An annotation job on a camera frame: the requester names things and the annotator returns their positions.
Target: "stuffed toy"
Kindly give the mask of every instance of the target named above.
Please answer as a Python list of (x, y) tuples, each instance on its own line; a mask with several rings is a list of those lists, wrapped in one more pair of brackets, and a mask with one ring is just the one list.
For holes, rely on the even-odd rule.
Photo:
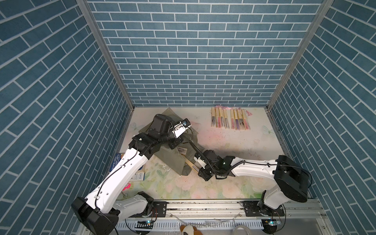
[(180, 226), (180, 231), (182, 235), (202, 235), (202, 232), (192, 225), (182, 225)]

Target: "mounting plate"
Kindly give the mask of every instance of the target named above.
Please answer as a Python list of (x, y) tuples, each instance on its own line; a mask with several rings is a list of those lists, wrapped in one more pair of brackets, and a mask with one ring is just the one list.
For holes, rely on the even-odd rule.
[[(255, 217), (255, 216), (264, 216), (259, 212), (259, 207), (258, 207), (258, 201), (243, 201), (243, 206), (244, 206), (244, 211), (246, 213), (247, 217)], [(283, 207), (280, 206), (274, 211), (275, 217), (282, 217), (285, 216), (285, 212), (283, 210)]]
[[(167, 202), (154, 201), (152, 207), (157, 209), (158, 217), (160, 218), (166, 217)], [(141, 215), (142, 214), (135, 214), (135, 215), (130, 216), (130, 218), (143, 218)]]

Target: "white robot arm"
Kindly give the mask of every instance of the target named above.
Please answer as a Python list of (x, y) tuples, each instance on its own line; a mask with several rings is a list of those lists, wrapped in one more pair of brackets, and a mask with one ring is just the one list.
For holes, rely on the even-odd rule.
[[(132, 138), (129, 149), (110, 174), (85, 198), (77, 197), (72, 209), (77, 218), (96, 235), (108, 235), (119, 220), (129, 216), (149, 215), (153, 198), (139, 192), (133, 198), (116, 201), (123, 188), (136, 171), (151, 156), (159, 151), (162, 144), (174, 149), (183, 141), (183, 134), (190, 126), (185, 119), (173, 125), (173, 121), (161, 114), (155, 115), (148, 133), (140, 133)], [(221, 158), (214, 151), (201, 152), (192, 142), (197, 152), (194, 159), (202, 168), (199, 176), (208, 181), (212, 176), (224, 179), (227, 176), (256, 176), (274, 179), (277, 185), (263, 192), (259, 211), (271, 215), (275, 209), (288, 200), (307, 201), (308, 175), (295, 162), (286, 156), (277, 160), (253, 161), (234, 156)]]

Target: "blue brick wall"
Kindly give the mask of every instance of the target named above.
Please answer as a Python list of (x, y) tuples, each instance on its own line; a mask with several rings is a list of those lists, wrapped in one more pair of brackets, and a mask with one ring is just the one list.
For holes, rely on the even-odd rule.
[(335, 0), (272, 113), (338, 234), (375, 234), (376, 1)]
[(75, 0), (0, 1), (0, 234), (71, 234), (129, 113)]
[(265, 106), (320, 3), (89, 1), (136, 106)]

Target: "green fabric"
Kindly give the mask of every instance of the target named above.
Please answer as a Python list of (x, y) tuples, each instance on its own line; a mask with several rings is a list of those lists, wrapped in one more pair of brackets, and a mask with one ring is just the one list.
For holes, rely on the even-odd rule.
[[(174, 121), (181, 121), (183, 118), (179, 117), (172, 111), (171, 108), (166, 109), (163, 113), (163, 115), (169, 116)], [(139, 130), (139, 133), (141, 132), (147, 132), (149, 127), (152, 123), (149, 123), (145, 127), (143, 127), (141, 130)], [(188, 142), (189, 140), (192, 140), (192, 142), (201, 150), (203, 151), (203, 147), (197, 144), (197, 134), (198, 132), (195, 131), (192, 127), (188, 129), (185, 133), (182, 134), (184, 141)], [(193, 159), (195, 155), (194, 149), (191, 147), (189, 143), (186, 144), (179, 144), (179, 147), (183, 147), (187, 149), (187, 154), (185, 157), (190, 160), (192, 163), (195, 163), (195, 160)], [(185, 159), (176, 148), (170, 149), (167, 144), (161, 146), (161, 149), (154, 153), (155, 156), (157, 156), (160, 160), (162, 160), (166, 165), (168, 165), (172, 170), (174, 170), (177, 174), (187, 176), (191, 172), (191, 167), (189, 167), (185, 163)]]

